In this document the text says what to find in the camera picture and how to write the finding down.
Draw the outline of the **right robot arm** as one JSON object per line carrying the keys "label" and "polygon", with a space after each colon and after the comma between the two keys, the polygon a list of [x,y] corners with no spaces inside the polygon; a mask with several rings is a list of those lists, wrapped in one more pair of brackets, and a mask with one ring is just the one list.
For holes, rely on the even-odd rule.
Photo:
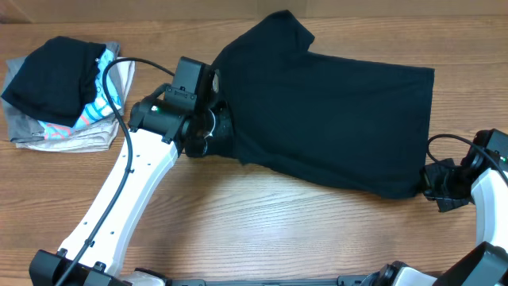
{"label": "right robot arm", "polygon": [[469,146],[460,164],[452,159],[433,161],[421,170],[421,192],[440,212],[469,203],[475,206],[475,248],[450,269],[435,277],[395,261],[360,281],[367,286],[478,286],[507,284],[507,134],[480,130],[469,141],[443,133]]}

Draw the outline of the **black t-shirt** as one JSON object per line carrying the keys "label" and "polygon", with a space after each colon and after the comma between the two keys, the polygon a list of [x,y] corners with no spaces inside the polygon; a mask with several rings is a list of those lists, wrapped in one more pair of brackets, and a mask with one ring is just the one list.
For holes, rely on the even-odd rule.
{"label": "black t-shirt", "polygon": [[208,153],[327,187],[413,197],[425,164],[431,68],[326,56],[287,11],[215,59],[231,121]]}

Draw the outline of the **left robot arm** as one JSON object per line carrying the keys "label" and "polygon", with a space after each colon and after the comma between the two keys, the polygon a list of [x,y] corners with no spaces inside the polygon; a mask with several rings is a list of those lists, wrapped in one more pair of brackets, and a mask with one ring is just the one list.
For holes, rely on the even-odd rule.
{"label": "left robot arm", "polygon": [[55,253],[39,250],[29,266],[35,286],[169,285],[166,276],[121,271],[133,232],[160,181],[183,150],[200,157],[220,129],[212,106],[220,73],[181,57],[172,82],[137,102],[120,127],[125,141],[94,202]]}

